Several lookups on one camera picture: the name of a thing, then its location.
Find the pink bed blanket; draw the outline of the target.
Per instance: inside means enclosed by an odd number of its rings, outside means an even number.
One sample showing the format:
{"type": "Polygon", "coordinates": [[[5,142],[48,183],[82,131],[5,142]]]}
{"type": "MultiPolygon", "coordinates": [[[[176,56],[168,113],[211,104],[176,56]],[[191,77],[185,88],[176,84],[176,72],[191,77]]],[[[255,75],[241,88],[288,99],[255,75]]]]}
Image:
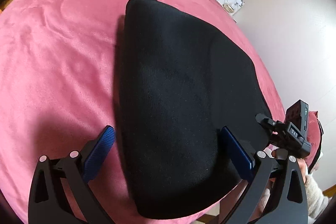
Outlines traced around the pink bed blanket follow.
{"type": "MultiPolygon", "coordinates": [[[[27,223],[41,155],[59,158],[116,124],[117,24],[128,0],[13,0],[1,13],[1,191],[27,223]]],[[[273,118],[285,111],[275,85],[216,0],[158,0],[226,34],[253,61],[273,118]]]]}

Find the glass jar on nightstand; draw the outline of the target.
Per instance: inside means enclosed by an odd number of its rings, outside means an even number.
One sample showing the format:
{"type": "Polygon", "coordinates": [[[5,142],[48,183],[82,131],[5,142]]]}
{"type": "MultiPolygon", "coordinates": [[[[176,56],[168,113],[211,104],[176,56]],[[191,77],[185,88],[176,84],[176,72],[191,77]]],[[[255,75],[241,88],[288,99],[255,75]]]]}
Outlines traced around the glass jar on nightstand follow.
{"type": "Polygon", "coordinates": [[[229,3],[223,3],[223,8],[229,14],[233,14],[235,12],[235,9],[229,3]]]}

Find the black pants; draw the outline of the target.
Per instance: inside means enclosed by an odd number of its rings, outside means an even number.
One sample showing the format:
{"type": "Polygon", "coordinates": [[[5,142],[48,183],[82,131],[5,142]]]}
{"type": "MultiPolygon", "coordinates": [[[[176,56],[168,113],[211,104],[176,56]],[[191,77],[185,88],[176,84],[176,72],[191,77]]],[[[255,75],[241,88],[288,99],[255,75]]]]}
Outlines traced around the black pants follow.
{"type": "Polygon", "coordinates": [[[119,83],[127,185],[139,214],[197,214],[239,182],[221,130],[261,150],[270,116],[250,57],[219,29],[157,0],[126,5],[119,83]]]}

